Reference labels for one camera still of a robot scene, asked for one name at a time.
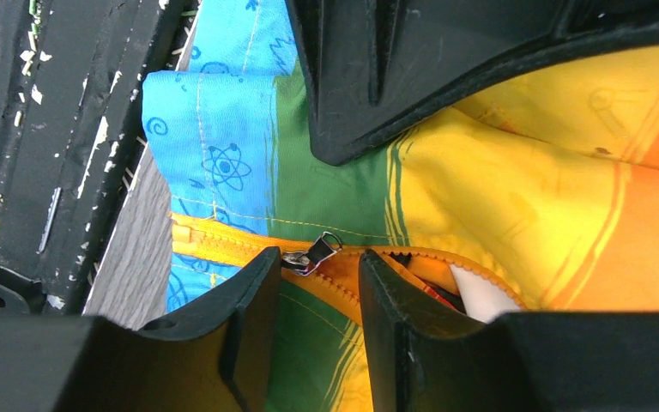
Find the zipper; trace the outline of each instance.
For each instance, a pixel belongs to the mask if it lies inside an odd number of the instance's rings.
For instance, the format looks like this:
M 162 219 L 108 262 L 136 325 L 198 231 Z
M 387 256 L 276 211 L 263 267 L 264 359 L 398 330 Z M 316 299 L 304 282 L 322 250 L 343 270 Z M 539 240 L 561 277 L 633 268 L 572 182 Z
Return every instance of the zipper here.
M 378 254 L 410 254 L 416 257 L 433 258 L 453 264 L 475 273 L 505 291 L 514 301 L 526 308 L 519 295 L 510 289 L 490 270 L 465 257 L 447 251 L 426 249 L 414 246 L 355 246 L 344 245 L 342 240 L 331 232 L 323 232 L 314 242 L 270 238 L 254 233 L 247 233 L 230 227 L 219 221 L 200 219 L 186 215 L 173 214 L 172 225 L 173 251 L 222 264 L 244 266 L 261 250 L 278 246 L 281 250 L 282 267 L 298 276 L 318 277 L 325 280 L 327 276 L 317 270 L 330 259 L 351 258 L 368 249 Z

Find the atom symbol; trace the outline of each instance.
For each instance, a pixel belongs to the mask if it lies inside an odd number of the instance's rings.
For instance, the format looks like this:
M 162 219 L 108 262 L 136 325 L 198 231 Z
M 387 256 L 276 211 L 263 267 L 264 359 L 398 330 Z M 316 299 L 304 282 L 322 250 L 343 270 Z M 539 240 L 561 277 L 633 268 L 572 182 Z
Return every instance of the atom symbol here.
M 213 176 L 214 185 L 225 183 L 235 191 L 244 189 L 244 177 L 251 173 L 251 167 L 241 160 L 241 149 L 231 143 L 223 150 L 209 147 L 210 157 L 205 167 Z

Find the zipper teeth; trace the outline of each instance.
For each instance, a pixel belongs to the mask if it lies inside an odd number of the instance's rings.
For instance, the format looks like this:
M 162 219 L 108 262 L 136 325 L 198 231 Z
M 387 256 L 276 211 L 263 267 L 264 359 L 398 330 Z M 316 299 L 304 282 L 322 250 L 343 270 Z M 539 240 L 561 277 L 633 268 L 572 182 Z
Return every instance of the zipper teeth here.
M 275 239 L 267 236 L 262 236 L 254 233 L 241 232 L 239 229 L 227 226 L 218 221 L 197 219 L 184 215 L 173 215 L 173 219 L 181 226 L 190 228 L 190 242 L 192 244 L 210 245 L 211 248 L 225 249 L 226 243 L 230 244 L 233 249 L 231 254 L 238 255 L 242 253 L 244 257 L 254 256 L 257 251 L 261 251 L 266 247 L 279 246 L 281 252 L 286 251 L 301 251 L 306 250 L 311 242 L 301 240 L 287 240 Z M 344 249 L 339 251 L 331 259 L 361 255 L 367 249 L 372 249 L 377 253 L 383 255 L 393 254 L 410 254 L 412 256 L 432 258 L 440 260 L 446 264 L 452 264 L 456 267 L 468 270 L 477 276 L 491 282 L 494 286 L 504 291 L 510 298 L 512 298 L 517 305 L 522 309 L 528 309 L 520 296 L 518 296 L 511 288 L 507 287 L 501 278 L 488 270 L 478 270 L 477 264 L 474 264 L 468 259 L 459 258 L 457 255 L 445 251 L 433 251 L 430 249 L 422 249 L 413 246 L 345 246 Z M 332 281 L 332 278 L 324 275 L 320 269 L 306 276 L 314 282 L 318 282 L 327 288 L 333 288 L 337 293 L 348 301 L 352 301 L 355 305 L 359 305 L 360 301 L 357 296 L 352 292 L 346 290 L 340 285 Z

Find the zipper slider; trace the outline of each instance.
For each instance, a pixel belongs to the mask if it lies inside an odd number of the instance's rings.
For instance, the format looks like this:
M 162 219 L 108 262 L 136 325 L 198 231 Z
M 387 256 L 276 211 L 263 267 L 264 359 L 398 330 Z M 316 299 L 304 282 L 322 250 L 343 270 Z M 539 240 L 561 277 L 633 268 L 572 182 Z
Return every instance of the zipper slider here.
M 308 276 L 322 262 L 342 250 L 342 240 L 330 232 L 322 233 L 307 251 L 285 251 L 281 255 L 281 266 L 299 276 Z

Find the orange zipper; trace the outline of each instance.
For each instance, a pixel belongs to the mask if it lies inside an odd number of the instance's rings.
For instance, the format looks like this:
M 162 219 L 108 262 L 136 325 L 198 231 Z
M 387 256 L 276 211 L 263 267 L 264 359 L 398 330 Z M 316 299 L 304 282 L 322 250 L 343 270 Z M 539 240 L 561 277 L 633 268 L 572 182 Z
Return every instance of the orange zipper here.
M 174 221 L 172 226 L 173 251 L 182 255 L 221 264 L 231 264 L 239 267 L 245 266 L 260 251 L 267 247 L 278 246 L 281 252 L 286 254 L 296 251 L 307 251 L 313 244 L 313 242 L 277 239 L 254 233 L 246 233 L 235 227 L 230 227 L 211 219 L 200 219 L 179 214 L 173 214 L 172 219 Z M 470 259 L 447 251 L 411 246 L 346 245 L 330 259 L 337 260 L 357 257 L 367 249 L 372 249 L 376 253 L 386 256 L 390 254 L 410 254 L 416 257 L 433 258 L 445 264 L 462 267 L 495 284 L 514 299 L 522 309 L 526 308 L 526 305 L 524 305 L 518 294 L 508 288 L 506 283 L 492 271 Z M 320 282 L 325 286 L 331 286 L 331 278 L 327 279 L 327 276 L 317 271 L 312 272 L 307 277 L 313 278 L 312 280 Z

